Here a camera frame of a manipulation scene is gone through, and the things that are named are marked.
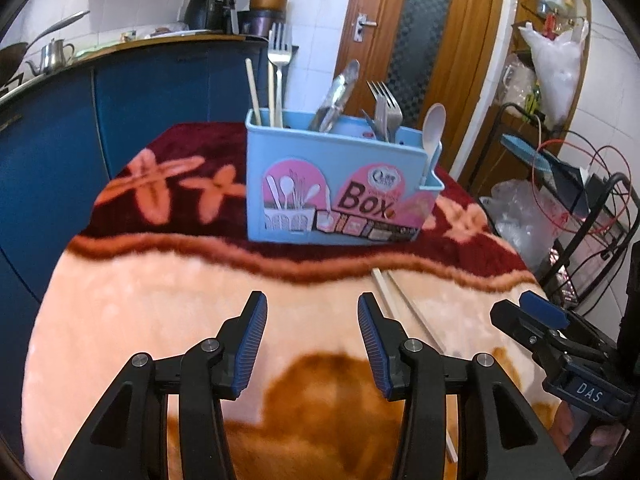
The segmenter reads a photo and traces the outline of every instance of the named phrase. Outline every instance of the blue gripper pad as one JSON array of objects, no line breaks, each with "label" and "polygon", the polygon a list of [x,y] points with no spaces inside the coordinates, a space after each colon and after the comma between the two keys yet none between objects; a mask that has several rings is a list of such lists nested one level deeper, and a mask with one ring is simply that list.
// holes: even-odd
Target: blue gripper pad
[{"label": "blue gripper pad", "polygon": [[520,308],[549,329],[563,330],[569,326],[569,320],[560,307],[530,290],[520,295]]}]

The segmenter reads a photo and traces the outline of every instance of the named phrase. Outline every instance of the fork handle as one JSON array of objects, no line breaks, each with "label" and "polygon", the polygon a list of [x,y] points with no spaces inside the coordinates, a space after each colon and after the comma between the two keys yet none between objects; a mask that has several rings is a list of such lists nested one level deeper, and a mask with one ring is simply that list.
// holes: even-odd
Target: fork handle
[{"label": "fork handle", "polygon": [[276,70],[276,128],[283,128],[282,123],[282,70]]}]

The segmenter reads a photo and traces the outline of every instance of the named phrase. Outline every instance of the cutlery holder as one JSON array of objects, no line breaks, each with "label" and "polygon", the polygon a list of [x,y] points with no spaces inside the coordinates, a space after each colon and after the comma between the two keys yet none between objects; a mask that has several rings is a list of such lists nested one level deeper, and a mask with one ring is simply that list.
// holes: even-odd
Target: cutlery holder
[{"label": "cutlery holder", "polygon": [[[260,110],[262,124],[269,111]],[[371,245],[414,240],[444,189],[422,133],[401,127],[380,142],[364,119],[342,116],[329,134],[306,131],[312,113],[284,111],[288,128],[257,126],[249,110],[249,240]],[[432,168],[422,182],[423,173]]]}]

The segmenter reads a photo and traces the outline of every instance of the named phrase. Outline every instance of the black appliance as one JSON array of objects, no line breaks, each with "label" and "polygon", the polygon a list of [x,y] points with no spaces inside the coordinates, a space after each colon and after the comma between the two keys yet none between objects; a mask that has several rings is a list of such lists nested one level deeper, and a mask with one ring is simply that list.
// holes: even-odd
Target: black appliance
[{"label": "black appliance", "polygon": [[184,11],[184,22],[190,30],[238,34],[236,0],[189,0]]},{"label": "black appliance", "polygon": [[271,25],[274,23],[284,23],[286,21],[286,13],[280,10],[241,10],[238,12],[238,23],[240,26],[240,34],[247,36],[269,37]]}]

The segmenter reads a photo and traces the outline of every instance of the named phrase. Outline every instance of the metal kettle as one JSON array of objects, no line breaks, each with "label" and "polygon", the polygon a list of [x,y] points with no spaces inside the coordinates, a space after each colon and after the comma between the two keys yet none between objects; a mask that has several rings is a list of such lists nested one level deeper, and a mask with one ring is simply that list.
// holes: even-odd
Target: metal kettle
[{"label": "metal kettle", "polygon": [[[67,59],[65,57],[65,47],[71,47],[71,56]],[[33,61],[27,61],[27,65],[31,68],[34,76],[41,74],[50,74],[56,70],[64,68],[66,64],[71,60],[76,52],[76,48],[71,43],[66,43],[64,40],[51,40],[49,44],[42,47],[40,51],[40,67],[36,68]]]}]

